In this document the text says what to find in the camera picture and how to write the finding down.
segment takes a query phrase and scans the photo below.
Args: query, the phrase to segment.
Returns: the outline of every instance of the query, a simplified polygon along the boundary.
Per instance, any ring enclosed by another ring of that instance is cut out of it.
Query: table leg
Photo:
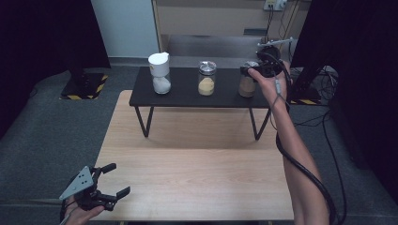
[[[254,138],[256,141],[260,140],[261,134],[263,134],[264,128],[266,127],[267,121],[269,117],[271,116],[271,110],[268,109],[266,118],[264,119],[263,125],[261,125],[260,130],[257,132],[257,128],[255,126],[255,120],[254,120],[254,115],[253,115],[253,109],[249,108],[250,112],[250,117],[252,119],[252,125],[253,125],[253,131],[254,131]]]
[[[139,107],[134,106],[134,108],[135,108],[135,112],[137,113],[138,120],[140,121],[141,129],[143,130],[144,136],[147,138],[149,136],[150,123],[152,122],[152,114],[153,114],[154,107],[153,106],[150,107],[149,116],[146,121],[146,126],[144,126],[143,117],[141,117]]]

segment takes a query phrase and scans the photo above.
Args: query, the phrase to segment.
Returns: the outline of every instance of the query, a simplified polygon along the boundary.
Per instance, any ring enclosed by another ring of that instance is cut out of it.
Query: jar lid
[[[217,66],[211,61],[202,61],[199,63],[199,71],[203,75],[213,75],[216,72]]]
[[[258,67],[260,65],[257,62],[254,62],[254,61],[247,61],[243,66],[245,66],[245,67]]]

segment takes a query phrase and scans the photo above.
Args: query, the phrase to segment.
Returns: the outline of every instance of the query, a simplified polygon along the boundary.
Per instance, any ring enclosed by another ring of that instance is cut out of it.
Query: white wall
[[[151,0],[93,0],[92,5],[109,57],[159,52]]]

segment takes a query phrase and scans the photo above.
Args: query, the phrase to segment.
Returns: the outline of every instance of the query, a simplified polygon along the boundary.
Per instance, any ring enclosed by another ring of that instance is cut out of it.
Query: black base
[[[67,85],[61,93],[61,98],[96,98],[100,94],[99,87],[103,85],[103,78],[105,75],[103,73],[86,73],[86,75],[89,80],[87,87],[79,87],[76,85],[72,77],[70,77]]]
[[[315,102],[316,104],[321,103],[321,96],[319,95],[318,91],[311,86],[304,93],[293,92],[290,99],[294,102],[301,102],[303,99],[305,99]]]

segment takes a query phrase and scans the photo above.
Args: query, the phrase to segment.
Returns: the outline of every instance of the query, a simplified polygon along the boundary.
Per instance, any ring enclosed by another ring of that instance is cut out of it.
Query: handheld controller
[[[69,183],[67,189],[59,197],[62,200],[60,212],[61,221],[66,222],[64,215],[67,210],[66,199],[72,195],[76,199],[77,204],[85,211],[102,205],[105,210],[113,211],[116,203],[126,197],[130,193],[130,187],[126,187],[116,193],[116,196],[102,194],[98,190],[98,180],[102,173],[108,173],[116,169],[116,164],[111,163],[105,167],[88,167],[85,166],[73,180]]]
[[[283,65],[283,62],[280,59],[281,56],[277,48],[273,46],[268,46],[264,48],[261,52],[257,52],[256,54],[257,57],[260,59],[260,62],[248,62],[243,67],[240,67],[240,73],[242,75],[250,77],[250,74],[248,72],[249,68],[254,68],[261,75],[263,75],[263,77],[266,78],[274,77],[283,71],[283,68],[280,66]]]

